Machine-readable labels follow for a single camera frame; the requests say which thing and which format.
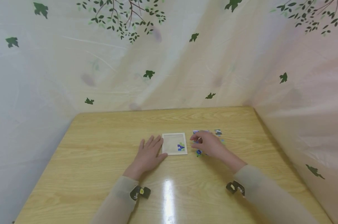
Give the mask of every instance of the green leaf decal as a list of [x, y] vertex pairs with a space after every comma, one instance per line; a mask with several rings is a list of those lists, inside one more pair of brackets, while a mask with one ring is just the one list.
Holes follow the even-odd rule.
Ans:
[[90, 99], [86, 99], [86, 101], [85, 101], [85, 103], [87, 103], [87, 104], [93, 104], [93, 102], [94, 102], [94, 100], [90, 100]]
[[41, 3], [36, 3], [34, 2], [34, 6], [35, 6], [35, 14], [36, 15], [40, 15], [40, 12], [42, 13], [42, 15], [47, 19], [47, 10], [48, 7], [41, 4]]
[[143, 75], [143, 77], [149, 77], [149, 79], [151, 79], [153, 74], [155, 74], [155, 72], [146, 70], [145, 75]]
[[195, 42], [195, 40], [196, 40], [196, 38], [198, 37], [198, 33], [194, 33], [193, 35], [192, 35], [192, 37], [191, 37], [191, 39], [190, 39], [190, 41], [189, 42], [192, 42], [192, 41], [194, 41]]
[[285, 72], [283, 75], [280, 75], [280, 79], [281, 79], [280, 84], [283, 82], [287, 82], [287, 73]]
[[212, 99], [213, 96], [215, 96], [215, 95], [216, 95], [216, 93], [214, 93], [214, 94], [210, 93], [207, 97], [205, 97], [205, 99]]
[[306, 166], [312, 172], [312, 174], [314, 174], [316, 177], [320, 177], [320, 178], [322, 178], [322, 179], [325, 180], [325, 178], [322, 177], [322, 175], [318, 174], [318, 169], [317, 168], [311, 167], [311, 166], [309, 166], [307, 164], [306, 164]]
[[234, 12], [234, 10], [238, 7], [238, 4], [241, 3], [242, 0], [230, 0], [230, 3], [225, 6], [225, 9], [230, 9], [231, 12]]
[[17, 42], [17, 37], [10, 37], [10, 38], [7, 38], [5, 39], [6, 42], [8, 43], [8, 47], [11, 48], [13, 47], [13, 45], [15, 45], [16, 47], [19, 47], [19, 44]]

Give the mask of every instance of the puzzle frame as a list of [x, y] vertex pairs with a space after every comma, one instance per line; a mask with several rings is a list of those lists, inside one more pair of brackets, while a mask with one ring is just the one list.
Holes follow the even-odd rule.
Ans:
[[[166, 148], [166, 144], [165, 144], [165, 139], [166, 137], [170, 137], [171, 135], [181, 135], [184, 139], [184, 151], [178, 151], [177, 152], [169, 152], [169, 149]], [[176, 155], [188, 155], [188, 147], [186, 146], [186, 138], [185, 138], [185, 133], [165, 133], [165, 134], [162, 134], [162, 138], [164, 139], [164, 143], [162, 145], [162, 153], [167, 153], [169, 156], [176, 156]]]

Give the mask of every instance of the finger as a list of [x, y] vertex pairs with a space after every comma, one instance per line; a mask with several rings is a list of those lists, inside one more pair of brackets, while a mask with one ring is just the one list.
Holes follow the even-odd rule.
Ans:
[[150, 143], [149, 148], [154, 147], [155, 144], [156, 144], [157, 142], [159, 142], [161, 138], [162, 138], [162, 137], [161, 137], [160, 135], [158, 135], [158, 136]]
[[138, 151], [141, 151], [143, 148], [144, 148], [144, 139], [142, 139], [142, 141], [140, 141]]
[[165, 158], [168, 157], [168, 154], [167, 153], [162, 153], [160, 154], [158, 157], [157, 157], [157, 161], [158, 161], [158, 164], [161, 163], [163, 160], [165, 160]]
[[204, 146], [203, 144], [192, 144], [192, 148], [203, 150]]
[[205, 132], [197, 132], [190, 137], [190, 140], [197, 141], [199, 138], [203, 137], [204, 134]]
[[147, 141], [147, 143], [145, 144], [144, 148], [148, 148], [148, 146], [152, 143], [153, 139], [154, 139], [154, 136], [152, 135], [152, 136], [148, 139], [148, 141]]
[[164, 142], [164, 139], [160, 138], [160, 140], [153, 146], [153, 150], [155, 150], [155, 152], [158, 152], [163, 142]]

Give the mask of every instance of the wooden table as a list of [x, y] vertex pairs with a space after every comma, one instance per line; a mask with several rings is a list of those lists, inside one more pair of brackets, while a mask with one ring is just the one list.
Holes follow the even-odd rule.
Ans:
[[[16, 224], [88, 223], [136, 155], [142, 138], [221, 129], [226, 146], [259, 167], [297, 198], [320, 223], [331, 223], [287, 156], [252, 108], [200, 108], [79, 114], [73, 120], [16, 220]], [[226, 167], [208, 156], [169, 156], [141, 182], [130, 223], [268, 223], [240, 194], [225, 186]]]

